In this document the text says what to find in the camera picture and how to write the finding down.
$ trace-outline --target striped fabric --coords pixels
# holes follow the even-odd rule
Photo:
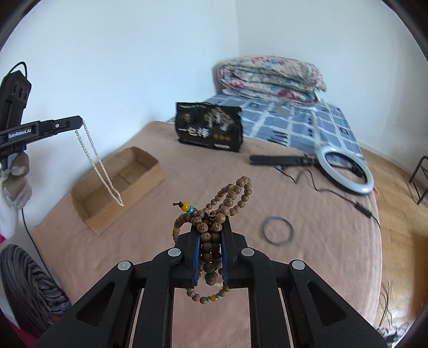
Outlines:
[[[19,327],[39,338],[71,303],[67,295],[22,248],[10,244],[0,252],[0,275]]]

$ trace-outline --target wooden floor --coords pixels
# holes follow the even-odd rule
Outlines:
[[[428,204],[416,205],[410,175],[391,162],[363,150],[379,195],[383,285],[392,283],[389,311],[382,327],[413,323],[428,298]],[[384,309],[379,302],[375,326]]]

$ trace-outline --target white ring light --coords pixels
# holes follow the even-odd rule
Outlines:
[[[338,173],[326,160],[325,156],[329,153],[338,154],[342,157],[347,157],[351,161],[355,162],[364,172],[366,182],[364,184],[353,182],[342,176]],[[316,147],[315,154],[317,156],[317,160],[331,179],[336,181],[339,185],[345,187],[346,189],[356,193],[357,195],[368,195],[373,191],[373,187],[375,186],[375,180],[373,179],[373,175],[371,174],[369,168],[361,161],[353,152],[342,149],[340,147],[335,147],[332,145]]]

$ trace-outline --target open cardboard tray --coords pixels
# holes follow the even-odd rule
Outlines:
[[[124,207],[111,197],[94,169],[83,175],[71,190],[74,208],[95,233],[102,234],[127,209],[163,180],[159,161],[138,147],[108,156],[104,167],[121,194]],[[100,165],[97,169],[103,175]]]

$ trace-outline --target wooden bead bracelet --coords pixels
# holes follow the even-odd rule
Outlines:
[[[234,201],[238,194],[241,193],[242,189],[244,194],[241,196],[241,200],[234,206]],[[221,231],[223,229],[223,223],[226,220],[226,216],[234,216],[240,212],[245,206],[245,202],[248,201],[251,195],[251,179],[248,177],[241,177],[236,180],[236,184],[228,184],[217,192],[214,199],[208,203],[205,208],[198,210],[191,206],[188,202],[173,203],[178,205],[185,213],[181,214],[174,222],[174,228],[172,229],[172,237],[174,243],[177,242],[178,235],[180,234],[180,228],[185,223],[189,222],[192,226],[195,226],[197,231],[201,234],[201,250],[199,255],[199,271],[198,279],[201,277],[201,272],[205,272],[205,282],[208,285],[214,285],[216,283],[218,273],[223,275],[223,265],[220,253],[221,245]],[[212,210],[213,206],[217,205],[221,199],[226,195],[217,210]],[[222,289],[214,295],[201,297],[195,292],[195,289],[189,288],[187,295],[192,298],[193,301],[199,301],[202,304],[208,302],[216,302],[222,297],[225,297],[229,291],[229,288],[223,281]]]

